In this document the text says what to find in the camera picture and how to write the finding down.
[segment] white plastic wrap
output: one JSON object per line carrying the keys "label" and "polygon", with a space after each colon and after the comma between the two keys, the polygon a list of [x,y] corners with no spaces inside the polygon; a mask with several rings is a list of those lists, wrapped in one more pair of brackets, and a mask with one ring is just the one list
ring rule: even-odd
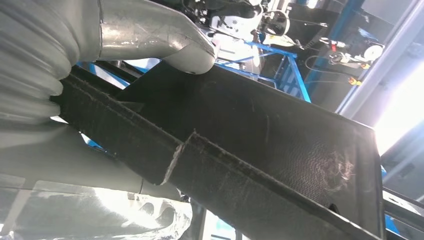
{"label": "white plastic wrap", "polygon": [[0,175],[2,240],[177,240],[192,220],[186,202]]}

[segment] bright light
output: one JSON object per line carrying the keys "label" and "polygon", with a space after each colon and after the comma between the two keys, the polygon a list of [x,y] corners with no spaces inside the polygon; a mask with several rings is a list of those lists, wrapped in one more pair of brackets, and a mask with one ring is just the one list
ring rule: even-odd
{"label": "bright light", "polygon": [[424,120],[423,76],[424,62],[407,76],[389,99],[386,111],[374,127],[380,155]]}
{"label": "bright light", "polygon": [[255,67],[259,67],[259,64],[261,64],[261,59],[259,57],[259,49],[257,46],[252,46],[252,53],[253,53],[253,65]]}
{"label": "bright light", "polygon": [[314,9],[318,4],[318,0],[308,0],[306,6],[310,9]]}
{"label": "bright light", "polygon": [[142,206],[137,205],[137,201],[129,200],[126,191],[97,187],[94,190],[96,196],[106,208],[128,219],[127,222],[122,224],[122,227],[127,227],[131,223],[148,229],[163,227],[156,221],[154,215],[142,211]]}

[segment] blue metal frame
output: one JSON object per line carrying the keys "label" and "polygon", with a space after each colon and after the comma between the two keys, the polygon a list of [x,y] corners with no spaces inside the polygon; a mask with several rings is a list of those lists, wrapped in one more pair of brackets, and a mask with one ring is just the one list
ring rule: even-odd
{"label": "blue metal frame", "polygon": [[302,79],[301,73],[299,72],[298,66],[295,61],[295,58],[297,58],[297,55],[295,53],[273,48],[266,45],[262,45],[256,42],[245,42],[245,44],[249,46],[256,46],[262,50],[268,51],[258,55],[258,57],[265,57],[265,56],[269,56],[273,54],[282,55],[281,62],[273,78],[227,66],[229,64],[240,63],[243,61],[253,59],[256,56],[245,57],[239,60],[228,61],[228,62],[217,61],[215,64],[223,69],[235,72],[237,74],[246,75],[249,77],[254,77],[254,78],[269,81],[273,83],[276,89],[283,91],[287,94],[290,94],[294,97],[300,98],[306,102],[309,102],[309,103],[311,102],[308,91]]}

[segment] black cable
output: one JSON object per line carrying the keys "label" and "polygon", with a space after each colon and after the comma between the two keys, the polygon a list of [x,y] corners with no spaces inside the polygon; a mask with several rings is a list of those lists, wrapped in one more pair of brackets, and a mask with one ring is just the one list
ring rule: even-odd
{"label": "black cable", "polygon": [[351,78],[354,78],[354,79],[358,78],[357,76],[349,74],[349,73],[337,72],[337,71],[326,71],[326,70],[320,70],[320,69],[312,68],[312,67],[308,66],[308,61],[312,58],[322,58],[322,56],[312,55],[305,60],[305,67],[307,67],[311,71],[325,73],[325,74],[340,74],[340,75],[345,75],[345,76],[348,76],[348,77],[351,77]]}

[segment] flexible exhaust bellows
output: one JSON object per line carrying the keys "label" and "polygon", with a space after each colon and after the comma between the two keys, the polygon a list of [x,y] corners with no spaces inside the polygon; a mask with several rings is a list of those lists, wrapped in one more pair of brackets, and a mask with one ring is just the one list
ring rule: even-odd
{"label": "flexible exhaust bellows", "polygon": [[183,14],[147,0],[0,1],[0,120],[39,124],[60,113],[77,61],[160,58],[207,72],[215,49]]}

